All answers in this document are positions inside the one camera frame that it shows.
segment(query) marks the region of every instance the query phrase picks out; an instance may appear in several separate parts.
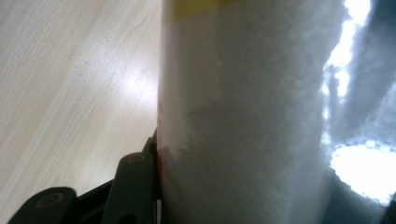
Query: shiny plastic surface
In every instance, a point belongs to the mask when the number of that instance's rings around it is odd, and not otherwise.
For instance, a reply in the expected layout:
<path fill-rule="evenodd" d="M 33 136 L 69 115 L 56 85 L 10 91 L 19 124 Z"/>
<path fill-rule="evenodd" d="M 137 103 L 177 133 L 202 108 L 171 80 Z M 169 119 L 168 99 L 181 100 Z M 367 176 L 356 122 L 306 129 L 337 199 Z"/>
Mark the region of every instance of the shiny plastic surface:
<path fill-rule="evenodd" d="M 368 168 L 380 166 L 370 159 L 390 169 L 394 158 L 373 156 L 391 147 L 369 134 L 368 154 L 348 142 L 360 139 L 367 118 L 392 118 L 384 113 L 391 113 L 393 79 L 370 70 L 391 73 L 390 64 L 376 65 L 382 41 L 370 47 L 367 39 L 376 32 L 375 6 L 164 2 L 158 145 L 166 223 L 379 222 L 387 199 L 348 183 L 368 187 L 384 174 Z M 389 106 L 378 109 L 383 101 Z M 360 168 L 350 159 L 361 159 Z"/>

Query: wooden table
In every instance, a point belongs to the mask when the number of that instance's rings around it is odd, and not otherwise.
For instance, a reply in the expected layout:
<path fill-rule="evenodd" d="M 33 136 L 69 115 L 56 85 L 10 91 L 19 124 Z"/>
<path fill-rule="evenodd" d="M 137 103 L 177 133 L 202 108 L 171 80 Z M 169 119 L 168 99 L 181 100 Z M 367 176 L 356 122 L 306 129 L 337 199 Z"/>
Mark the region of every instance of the wooden table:
<path fill-rule="evenodd" d="M 161 0 L 0 2 L 0 223 L 113 178 L 156 127 Z"/>

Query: light wood surface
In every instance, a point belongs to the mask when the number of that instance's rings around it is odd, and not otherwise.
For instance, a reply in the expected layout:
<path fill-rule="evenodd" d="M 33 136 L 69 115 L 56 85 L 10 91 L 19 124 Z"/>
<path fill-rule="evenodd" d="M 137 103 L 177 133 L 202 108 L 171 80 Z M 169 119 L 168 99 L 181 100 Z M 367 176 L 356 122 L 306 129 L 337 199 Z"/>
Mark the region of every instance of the light wood surface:
<path fill-rule="evenodd" d="M 0 1 L 0 223 L 113 178 L 156 127 L 161 0 Z"/>

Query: black object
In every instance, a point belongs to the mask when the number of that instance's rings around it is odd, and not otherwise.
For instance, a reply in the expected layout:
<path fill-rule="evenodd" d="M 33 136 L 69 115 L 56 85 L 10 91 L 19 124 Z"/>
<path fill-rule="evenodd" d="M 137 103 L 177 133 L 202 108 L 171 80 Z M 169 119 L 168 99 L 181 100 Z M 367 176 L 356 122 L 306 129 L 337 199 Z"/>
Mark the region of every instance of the black object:
<path fill-rule="evenodd" d="M 43 190 L 9 224 L 157 224 L 161 188 L 156 161 L 154 134 L 142 152 L 120 160 L 114 180 L 79 197 L 70 188 Z"/>

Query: cylindrical container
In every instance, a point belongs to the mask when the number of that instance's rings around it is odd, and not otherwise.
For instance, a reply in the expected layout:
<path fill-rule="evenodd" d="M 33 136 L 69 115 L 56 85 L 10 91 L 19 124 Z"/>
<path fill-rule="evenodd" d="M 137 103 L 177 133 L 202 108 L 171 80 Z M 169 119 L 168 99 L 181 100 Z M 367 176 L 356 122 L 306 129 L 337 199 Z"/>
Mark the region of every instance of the cylindrical container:
<path fill-rule="evenodd" d="M 330 101 L 323 68 L 340 43 L 346 5 L 164 0 L 163 223 L 323 220 L 332 174 L 332 153 L 321 146 Z"/>

